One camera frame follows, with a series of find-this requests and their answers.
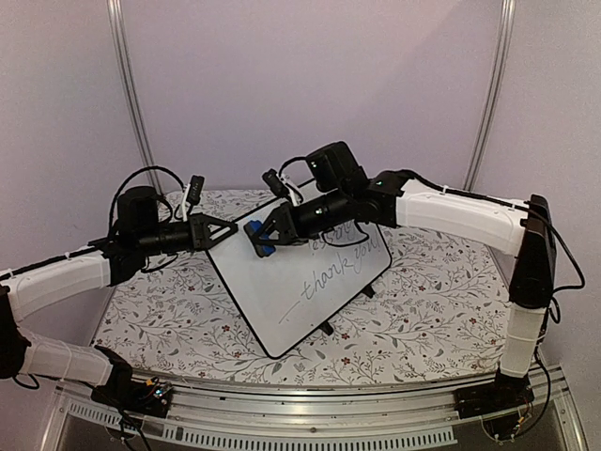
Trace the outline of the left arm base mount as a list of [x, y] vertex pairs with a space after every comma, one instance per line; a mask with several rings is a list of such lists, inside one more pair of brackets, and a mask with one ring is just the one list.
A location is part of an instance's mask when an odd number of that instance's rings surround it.
[[92, 390], [91, 399], [126, 412], [166, 418], [173, 398], [172, 385], [157, 377], [135, 381], [131, 365], [116, 352], [102, 346], [95, 349], [106, 356], [112, 365], [107, 382]]

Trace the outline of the white whiteboard black frame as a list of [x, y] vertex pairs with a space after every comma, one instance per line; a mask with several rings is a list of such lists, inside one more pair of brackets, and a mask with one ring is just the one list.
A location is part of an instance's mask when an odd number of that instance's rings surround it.
[[336, 227], [327, 239], [259, 257], [244, 231], [208, 250], [224, 288], [260, 348], [279, 359], [392, 265], [377, 225]]

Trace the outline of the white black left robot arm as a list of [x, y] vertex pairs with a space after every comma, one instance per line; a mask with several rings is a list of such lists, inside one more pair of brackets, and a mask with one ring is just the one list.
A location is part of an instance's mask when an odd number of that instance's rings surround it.
[[119, 194], [116, 219], [106, 237], [86, 247], [1, 276], [1, 377], [30, 374], [102, 387], [120, 408], [139, 400], [132, 368], [104, 347], [66, 344], [20, 328], [30, 315], [98, 288], [115, 287], [146, 269], [151, 257], [207, 251], [236, 234], [237, 224], [206, 215], [183, 213], [162, 220], [165, 198], [150, 186]]

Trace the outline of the blue whiteboard eraser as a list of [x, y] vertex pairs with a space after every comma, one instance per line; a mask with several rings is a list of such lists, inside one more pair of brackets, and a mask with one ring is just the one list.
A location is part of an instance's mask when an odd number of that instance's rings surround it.
[[251, 220], [243, 230], [249, 238], [251, 245], [258, 257], [270, 257], [275, 251], [275, 246], [270, 243], [270, 236], [266, 233], [260, 234], [263, 223], [259, 220]]

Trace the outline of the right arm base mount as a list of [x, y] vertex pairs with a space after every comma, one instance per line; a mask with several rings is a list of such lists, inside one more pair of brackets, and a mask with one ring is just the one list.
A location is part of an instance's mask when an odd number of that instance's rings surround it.
[[492, 382], [453, 391], [460, 419], [480, 417], [486, 435], [496, 442], [513, 440], [532, 413], [529, 376], [514, 378], [498, 370]]

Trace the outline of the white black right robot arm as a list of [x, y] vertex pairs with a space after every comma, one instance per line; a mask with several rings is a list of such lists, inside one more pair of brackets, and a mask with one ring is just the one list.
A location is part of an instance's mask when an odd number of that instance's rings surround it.
[[316, 240], [349, 221], [389, 228], [430, 229], [477, 241], [515, 258], [509, 286], [512, 304], [499, 378], [485, 401], [506, 409], [522, 392], [554, 289], [556, 246], [547, 200], [503, 200], [437, 185], [408, 169], [367, 177], [350, 147], [334, 142], [302, 157], [321, 195], [298, 203], [282, 171], [262, 179], [282, 204], [245, 227], [259, 257], [278, 246]]

